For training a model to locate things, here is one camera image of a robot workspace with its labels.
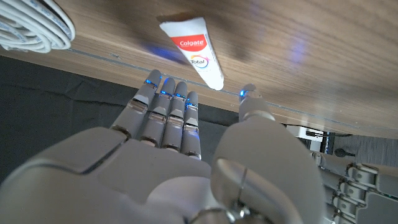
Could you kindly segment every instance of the white cable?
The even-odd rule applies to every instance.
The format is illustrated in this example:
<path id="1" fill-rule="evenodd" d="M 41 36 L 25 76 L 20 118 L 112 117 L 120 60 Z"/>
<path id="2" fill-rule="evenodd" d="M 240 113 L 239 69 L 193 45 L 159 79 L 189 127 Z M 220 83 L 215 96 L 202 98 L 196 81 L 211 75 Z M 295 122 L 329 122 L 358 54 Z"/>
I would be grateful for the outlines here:
<path id="1" fill-rule="evenodd" d="M 75 38 L 71 20 L 53 0 L 42 2 L 51 10 L 37 0 L 0 0 L 2 47 L 40 53 L 70 48 Z"/>

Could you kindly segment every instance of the colgate logo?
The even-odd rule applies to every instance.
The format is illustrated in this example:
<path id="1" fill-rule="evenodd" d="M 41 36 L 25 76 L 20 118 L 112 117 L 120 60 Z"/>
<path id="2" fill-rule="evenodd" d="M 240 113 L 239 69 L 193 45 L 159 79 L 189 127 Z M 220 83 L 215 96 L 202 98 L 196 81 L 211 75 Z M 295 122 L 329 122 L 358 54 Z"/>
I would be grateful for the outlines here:
<path id="1" fill-rule="evenodd" d="M 185 37 L 172 37 L 172 41 L 182 50 L 191 52 L 201 51 L 207 46 L 207 42 L 203 34 Z"/>
<path id="2" fill-rule="evenodd" d="M 204 45 L 204 40 L 198 40 L 198 41 L 183 41 L 181 40 L 180 46 L 185 47 L 185 46 L 203 46 Z"/>

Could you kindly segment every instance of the toothpaste tube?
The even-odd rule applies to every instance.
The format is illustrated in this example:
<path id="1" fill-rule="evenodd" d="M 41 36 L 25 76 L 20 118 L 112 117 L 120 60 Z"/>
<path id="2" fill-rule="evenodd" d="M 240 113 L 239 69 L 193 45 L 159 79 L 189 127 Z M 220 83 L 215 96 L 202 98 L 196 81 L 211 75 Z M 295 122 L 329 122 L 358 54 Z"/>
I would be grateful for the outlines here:
<path id="1" fill-rule="evenodd" d="M 204 18 L 163 22 L 160 28 L 172 39 L 210 88 L 221 90 L 224 87 L 224 76 L 211 46 Z"/>

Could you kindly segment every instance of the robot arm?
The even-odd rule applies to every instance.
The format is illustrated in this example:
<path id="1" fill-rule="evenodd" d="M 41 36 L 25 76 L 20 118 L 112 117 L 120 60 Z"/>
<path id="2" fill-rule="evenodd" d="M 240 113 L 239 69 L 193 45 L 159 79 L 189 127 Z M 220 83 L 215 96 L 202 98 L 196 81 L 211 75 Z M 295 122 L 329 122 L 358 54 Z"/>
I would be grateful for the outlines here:
<path id="1" fill-rule="evenodd" d="M 325 223 L 395 223 L 398 169 L 313 152 L 325 189 Z"/>
<path id="2" fill-rule="evenodd" d="M 240 122 L 210 168 L 200 160 L 197 94 L 168 78 L 155 95 L 160 80 L 153 70 L 111 128 L 78 133 L 16 169 L 0 188 L 0 222 L 396 220 L 396 169 L 318 153 L 314 162 L 254 85 L 241 91 Z"/>

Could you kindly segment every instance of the black cloth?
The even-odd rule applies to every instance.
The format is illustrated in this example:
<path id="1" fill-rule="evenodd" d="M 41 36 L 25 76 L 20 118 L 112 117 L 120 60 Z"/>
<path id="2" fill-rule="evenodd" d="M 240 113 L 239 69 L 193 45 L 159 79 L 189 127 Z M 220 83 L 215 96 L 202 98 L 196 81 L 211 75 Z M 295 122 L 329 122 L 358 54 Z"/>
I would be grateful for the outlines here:
<path id="1" fill-rule="evenodd" d="M 0 182 L 55 143 L 88 128 L 110 127 L 136 91 L 0 56 Z M 202 159 L 210 163 L 238 114 L 199 105 L 199 119 Z"/>

